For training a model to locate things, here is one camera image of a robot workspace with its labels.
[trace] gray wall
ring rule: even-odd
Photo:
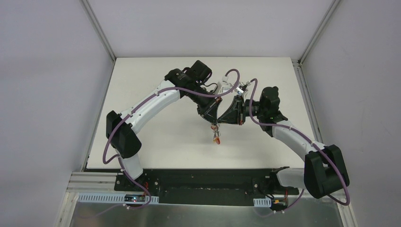
[[[344,0],[304,64],[326,143],[342,148],[359,226],[398,226],[401,1]]]
[[[118,57],[299,58],[332,0],[89,0]]]
[[[52,226],[112,64],[78,0],[0,3],[0,226]]]

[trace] purple cable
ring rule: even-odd
[[[253,79],[251,80],[251,82],[255,82],[255,85],[254,85],[254,87],[253,87],[253,91],[252,91],[252,94],[251,94],[251,99],[249,100],[249,116],[251,117],[252,121],[255,122],[255,123],[258,124],[258,125],[261,125],[261,126],[275,126],[275,127],[284,127],[284,128],[290,129],[289,126],[286,126],[286,125],[283,125],[283,124],[266,124],[266,123],[260,123],[260,122],[257,122],[257,121],[253,118],[253,116],[252,116],[252,102],[253,102],[253,96],[255,95],[256,87],[258,86],[258,79],[253,78]],[[341,205],[348,206],[351,200],[350,200],[350,197],[349,197],[349,192],[348,192],[348,189],[347,189],[347,185],[345,184],[345,181],[344,181],[344,179],[342,178],[341,173],[340,173],[340,171],[338,170],[338,168],[336,167],[336,165],[330,160],[330,158],[329,158],[315,143],[312,143],[312,141],[311,141],[311,139],[310,139],[309,137],[307,137],[305,134],[303,134],[301,131],[299,131],[299,130],[297,130],[297,129],[291,128],[290,130],[293,130],[294,132],[296,132],[297,134],[299,134],[302,138],[304,138],[308,143],[311,143],[312,146],[313,146],[316,150],[318,150],[318,152],[319,152],[319,153],[327,160],[327,162],[329,162],[329,164],[333,167],[334,171],[336,172],[337,176],[338,176],[339,179],[340,179],[340,182],[341,182],[342,188],[344,189],[345,197],[346,197],[347,200],[346,200],[346,202],[341,202],[340,200],[334,198],[334,197],[331,196],[331,195],[329,195],[329,197],[332,198],[334,201],[336,201],[337,203],[339,203],[339,204],[341,204]]]
[[[290,209],[291,207],[293,207],[295,204],[297,204],[297,203],[299,202],[299,200],[301,199],[302,195],[304,194],[304,192],[305,192],[305,189],[302,189],[302,191],[301,191],[301,193],[299,194],[298,198],[297,198],[293,203],[291,203],[291,205],[289,205],[287,208],[285,208],[283,211],[287,211],[288,209]],[[271,213],[269,213],[269,214],[267,214],[267,215],[261,215],[261,214],[259,214],[258,212],[256,212],[255,209],[253,209],[253,211],[255,212],[255,214],[257,214],[257,215],[258,215],[259,217],[261,217],[261,218],[267,218],[268,216],[270,216],[270,215],[272,215],[272,214],[275,214],[274,212],[271,212]]]

